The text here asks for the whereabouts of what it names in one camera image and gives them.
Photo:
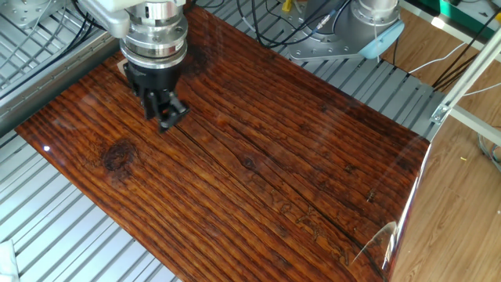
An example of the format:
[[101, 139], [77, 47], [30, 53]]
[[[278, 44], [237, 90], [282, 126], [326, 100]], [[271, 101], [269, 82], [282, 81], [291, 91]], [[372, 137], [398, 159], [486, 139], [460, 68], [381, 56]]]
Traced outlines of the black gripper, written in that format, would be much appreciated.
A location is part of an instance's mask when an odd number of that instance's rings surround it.
[[141, 100], [145, 119], [156, 118], [160, 132], [168, 131], [190, 112], [188, 104], [180, 100], [175, 91], [181, 65], [150, 69], [127, 62], [124, 72], [133, 94]]

